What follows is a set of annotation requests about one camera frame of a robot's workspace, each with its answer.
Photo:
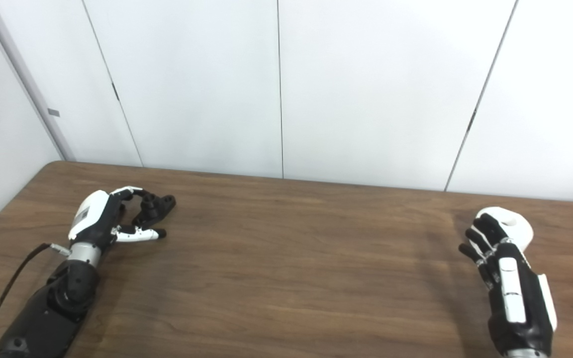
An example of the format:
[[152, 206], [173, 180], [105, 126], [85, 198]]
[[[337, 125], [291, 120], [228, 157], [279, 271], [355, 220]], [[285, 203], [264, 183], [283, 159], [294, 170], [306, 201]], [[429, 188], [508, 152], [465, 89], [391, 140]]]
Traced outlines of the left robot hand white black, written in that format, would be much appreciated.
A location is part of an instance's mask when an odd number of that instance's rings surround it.
[[153, 229], [150, 223], [135, 220], [130, 226], [120, 224], [124, 202], [139, 196], [143, 200], [153, 195], [138, 186], [123, 186], [112, 192], [96, 190], [80, 205], [72, 222], [68, 240], [70, 247], [88, 243], [105, 250], [116, 242], [136, 243], [163, 239], [164, 229]]

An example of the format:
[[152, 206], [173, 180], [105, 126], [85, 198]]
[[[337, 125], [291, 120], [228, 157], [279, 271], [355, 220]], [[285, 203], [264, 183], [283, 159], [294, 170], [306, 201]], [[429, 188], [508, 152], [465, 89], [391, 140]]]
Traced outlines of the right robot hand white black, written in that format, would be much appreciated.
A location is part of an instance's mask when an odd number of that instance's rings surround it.
[[487, 287], [487, 328], [503, 358], [550, 358], [558, 317], [547, 276], [525, 256], [534, 229], [502, 207], [479, 211], [459, 251], [473, 261]]

